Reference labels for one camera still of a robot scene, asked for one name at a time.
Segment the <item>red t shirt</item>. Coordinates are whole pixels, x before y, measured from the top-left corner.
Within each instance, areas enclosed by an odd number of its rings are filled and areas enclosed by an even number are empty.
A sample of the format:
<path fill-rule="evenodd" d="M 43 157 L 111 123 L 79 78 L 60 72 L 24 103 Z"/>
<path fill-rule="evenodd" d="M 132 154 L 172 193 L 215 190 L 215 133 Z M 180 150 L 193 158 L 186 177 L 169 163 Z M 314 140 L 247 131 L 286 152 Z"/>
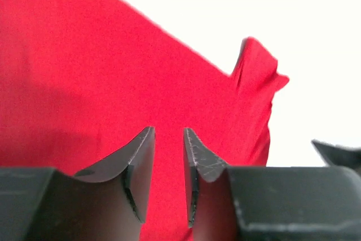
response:
<path fill-rule="evenodd" d="M 183 129 L 265 165 L 277 60 L 247 38 L 227 76 L 122 0 L 1 0 L 1 164 L 72 174 L 156 129 L 141 240 L 191 240 Z"/>

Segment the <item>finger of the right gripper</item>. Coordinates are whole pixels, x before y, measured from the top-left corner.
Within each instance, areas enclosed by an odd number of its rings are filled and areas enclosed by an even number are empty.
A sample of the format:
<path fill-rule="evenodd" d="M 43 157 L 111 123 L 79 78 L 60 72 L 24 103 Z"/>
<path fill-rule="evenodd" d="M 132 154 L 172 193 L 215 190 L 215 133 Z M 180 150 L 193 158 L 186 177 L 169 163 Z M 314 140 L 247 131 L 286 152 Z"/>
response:
<path fill-rule="evenodd" d="M 332 145 L 318 140 L 312 140 L 311 143 L 328 165 L 360 167 L 359 148 Z"/>

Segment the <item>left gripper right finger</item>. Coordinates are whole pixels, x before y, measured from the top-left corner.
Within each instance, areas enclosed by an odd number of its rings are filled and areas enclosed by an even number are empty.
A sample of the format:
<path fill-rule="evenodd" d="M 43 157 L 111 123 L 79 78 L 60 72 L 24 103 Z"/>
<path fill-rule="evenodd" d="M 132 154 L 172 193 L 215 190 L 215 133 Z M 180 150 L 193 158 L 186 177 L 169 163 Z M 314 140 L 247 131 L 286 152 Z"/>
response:
<path fill-rule="evenodd" d="M 233 166 L 183 138 L 194 240 L 360 239 L 360 167 Z"/>

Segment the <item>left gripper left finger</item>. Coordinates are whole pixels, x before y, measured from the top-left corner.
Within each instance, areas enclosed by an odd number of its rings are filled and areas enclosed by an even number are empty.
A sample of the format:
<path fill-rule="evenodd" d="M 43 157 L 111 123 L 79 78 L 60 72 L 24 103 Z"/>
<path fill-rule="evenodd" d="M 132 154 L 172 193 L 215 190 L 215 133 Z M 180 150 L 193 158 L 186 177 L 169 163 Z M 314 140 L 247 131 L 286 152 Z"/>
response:
<path fill-rule="evenodd" d="M 145 223 L 155 129 L 73 176 L 1 168 L 2 240 L 138 240 Z"/>

